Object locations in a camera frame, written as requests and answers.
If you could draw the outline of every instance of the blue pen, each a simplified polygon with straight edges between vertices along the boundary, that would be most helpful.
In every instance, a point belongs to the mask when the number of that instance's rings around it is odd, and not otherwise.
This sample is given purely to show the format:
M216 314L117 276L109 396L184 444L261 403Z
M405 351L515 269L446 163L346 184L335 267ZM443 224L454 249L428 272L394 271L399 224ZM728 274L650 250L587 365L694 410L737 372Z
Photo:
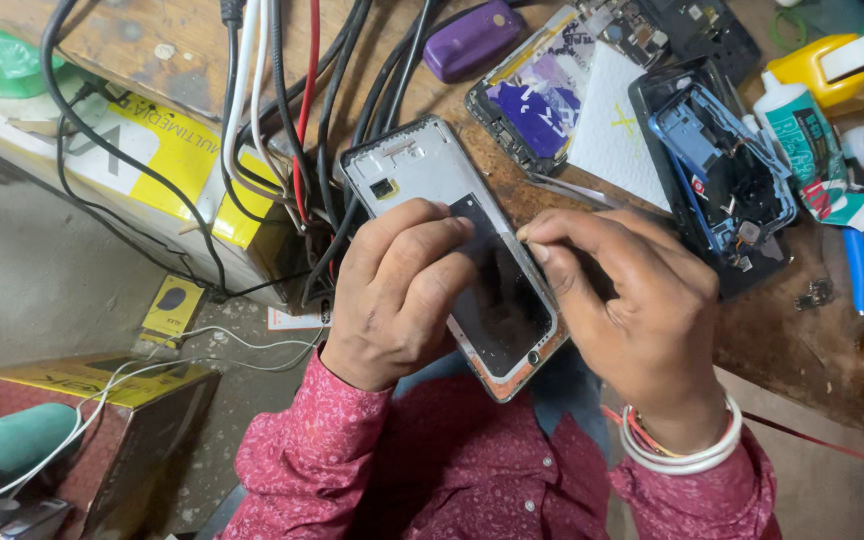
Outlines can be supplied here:
M852 227L842 229L848 257L848 275L852 281L852 303L864 315L864 232Z

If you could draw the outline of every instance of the disassembled phone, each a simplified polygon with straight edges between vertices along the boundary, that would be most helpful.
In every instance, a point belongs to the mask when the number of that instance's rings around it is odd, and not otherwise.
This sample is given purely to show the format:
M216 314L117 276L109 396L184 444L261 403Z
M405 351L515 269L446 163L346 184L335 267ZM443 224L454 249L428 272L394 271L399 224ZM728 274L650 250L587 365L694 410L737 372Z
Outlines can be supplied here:
M731 86L706 57L629 86L635 116L682 242L719 275L726 299L788 264L780 230L797 214L788 168L738 120Z
M581 0L465 94L465 107L524 171L547 175L566 161L597 40L646 68L668 48L634 0Z
M476 376L503 403L569 338L555 297L445 120L428 115L350 148L342 172L372 217L414 197L442 201L475 224L456 251L478 276L448 328Z
M709 57L734 85L760 72L759 45L723 2L641 0L641 7L668 35L672 54L679 59Z
M751 269L750 253L762 250L797 209L787 182L792 173L765 130L752 133L695 82L653 114L649 128L672 155L711 250L725 264Z

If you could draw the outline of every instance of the glue tube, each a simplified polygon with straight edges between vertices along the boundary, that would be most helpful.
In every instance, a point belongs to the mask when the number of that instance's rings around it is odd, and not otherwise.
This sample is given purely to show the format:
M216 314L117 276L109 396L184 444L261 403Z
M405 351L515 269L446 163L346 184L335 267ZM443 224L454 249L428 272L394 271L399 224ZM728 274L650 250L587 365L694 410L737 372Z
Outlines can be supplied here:
M782 84L771 71L762 82L765 95L752 109L792 170L791 188L819 222L864 231L864 192L850 189L838 140L809 87Z
M842 236L846 242L852 303L858 314L864 315L864 232L853 227L844 227Z

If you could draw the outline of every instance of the shirt sleeve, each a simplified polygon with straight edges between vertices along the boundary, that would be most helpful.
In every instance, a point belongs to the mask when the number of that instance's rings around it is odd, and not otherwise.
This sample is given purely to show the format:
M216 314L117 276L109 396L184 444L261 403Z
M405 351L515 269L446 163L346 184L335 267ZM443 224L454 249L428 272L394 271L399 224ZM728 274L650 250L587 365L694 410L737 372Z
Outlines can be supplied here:
M631 507L641 540L782 538L772 513L775 471L747 426L732 455L714 469L672 476L626 457L608 474Z
M365 490L391 396L345 384L316 352L292 406L248 426L235 458L247 493L221 539L341 537Z

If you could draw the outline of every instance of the table surface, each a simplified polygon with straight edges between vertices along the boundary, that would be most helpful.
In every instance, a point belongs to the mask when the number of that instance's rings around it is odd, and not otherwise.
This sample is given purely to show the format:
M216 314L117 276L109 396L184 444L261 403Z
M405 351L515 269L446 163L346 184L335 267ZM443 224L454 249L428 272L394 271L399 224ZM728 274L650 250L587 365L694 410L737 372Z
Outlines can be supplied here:
M453 0L442 16L479 1ZM549 0L520 11L528 27L535 30L563 3ZM353 0L322 3L322 51L338 33L352 4ZM308 5L283 5L288 84L305 74ZM54 6L54 0L0 0L0 28L38 43ZM743 0L730 6L762 50L763 65L783 55L768 35L774 0ZM329 136L331 156L348 148L378 68L420 7L420 0L373 1L335 104ZM174 46L175 54L167 59L159 57L155 49L160 44ZM59 51L110 81L216 126L225 92L227 47L217 0L81 0L65 25ZM547 208L586 210L569 198L522 182L521 170L466 111L463 97L473 82L443 84L421 64L409 85L401 118L432 113L447 120L516 227ZM270 86L267 84L265 99L274 95ZM750 77L739 86L739 92L751 104L762 95L762 85L758 78ZM319 93L307 148L315 144L321 101ZM279 133L273 144L284 148L283 141ZM648 202L573 167L566 167L560 176L654 210ZM830 231L817 227L808 216L786 229L792 262L761 287L722 305L715 362L833 420L864 429L864 348L858 347L864 325L852 308L841 240ZM835 284L836 300L819 309L796 311L793 299L808 290L810 280L825 277L831 277Z

